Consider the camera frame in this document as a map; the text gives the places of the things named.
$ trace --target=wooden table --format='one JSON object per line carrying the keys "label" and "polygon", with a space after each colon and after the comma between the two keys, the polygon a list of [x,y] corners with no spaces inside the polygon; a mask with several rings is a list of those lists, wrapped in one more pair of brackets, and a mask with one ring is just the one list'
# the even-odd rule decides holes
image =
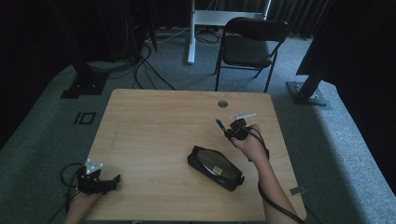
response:
{"label": "wooden table", "polygon": [[[221,108],[219,101],[228,106]],[[253,163],[223,135],[230,116],[255,112],[279,182],[299,217],[306,212],[268,94],[212,91],[114,90],[89,159],[104,164],[101,179],[121,174],[116,191],[101,198],[89,220],[265,220]],[[194,146],[215,149],[246,180],[230,192],[187,163]]]}

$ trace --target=black pouch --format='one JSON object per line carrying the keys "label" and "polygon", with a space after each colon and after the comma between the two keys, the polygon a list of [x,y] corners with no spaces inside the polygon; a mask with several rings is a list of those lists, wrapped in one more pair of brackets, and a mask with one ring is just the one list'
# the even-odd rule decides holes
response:
{"label": "black pouch", "polygon": [[216,150],[194,146],[187,161],[190,166],[229,191],[234,191],[245,180],[242,172]]}

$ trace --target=black chair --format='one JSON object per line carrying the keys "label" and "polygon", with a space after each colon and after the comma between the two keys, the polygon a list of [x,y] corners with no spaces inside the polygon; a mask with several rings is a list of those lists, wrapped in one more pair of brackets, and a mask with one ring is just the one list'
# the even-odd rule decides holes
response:
{"label": "black chair", "polygon": [[[258,71],[271,66],[264,92],[267,92],[276,62],[277,50],[289,34],[289,26],[283,21],[264,21],[244,17],[231,19],[223,29],[219,57],[215,74],[216,88],[219,89],[220,68]],[[276,46],[270,50],[267,41]]]}

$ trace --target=gray carpet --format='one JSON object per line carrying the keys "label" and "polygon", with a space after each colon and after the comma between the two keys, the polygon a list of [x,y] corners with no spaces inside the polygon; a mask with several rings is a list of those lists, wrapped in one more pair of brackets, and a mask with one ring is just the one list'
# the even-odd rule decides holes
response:
{"label": "gray carpet", "polygon": [[[213,39],[209,35],[202,37]],[[188,44],[186,38],[165,41],[148,61],[177,90],[213,91],[216,77],[212,73],[219,45],[197,42],[195,64],[187,65]],[[297,181],[306,188],[304,203],[322,223],[394,223],[395,196],[336,88],[325,82],[319,85],[332,110],[295,105],[290,97],[285,82],[306,79],[296,77],[295,73],[309,44],[310,40],[300,38],[286,40],[279,50],[268,91]],[[114,66],[111,63],[92,65]],[[170,89],[147,69],[155,87],[147,77],[145,66],[141,66],[137,74],[144,89]],[[223,70],[219,90],[261,92],[267,74],[268,70],[264,70],[258,78],[252,78],[254,73],[247,71]],[[86,160],[111,92],[118,88],[137,88],[134,70],[114,72],[102,95],[60,99],[75,75],[69,66],[52,80],[0,151],[0,223],[47,223],[63,203],[66,187],[59,177],[61,169],[68,163]],[[77,114],[84,112],[96,112],[93,123],[75,124]],[[311,213],[307,214],[306,223],[319,223]],[[64,211],[53,223],[62,223],[63,219]]]}

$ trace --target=chair backrest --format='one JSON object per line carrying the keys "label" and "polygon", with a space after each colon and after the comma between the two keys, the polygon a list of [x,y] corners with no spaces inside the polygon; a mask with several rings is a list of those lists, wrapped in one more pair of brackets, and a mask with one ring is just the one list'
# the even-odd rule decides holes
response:
{"label": "chair backrest", "polygon": [[227,32],[234,32],[254,40],[283,43],[290,32],[290,28],[284,21],[265,21],[237,17],[227,22],[223,30],[223,37]]}

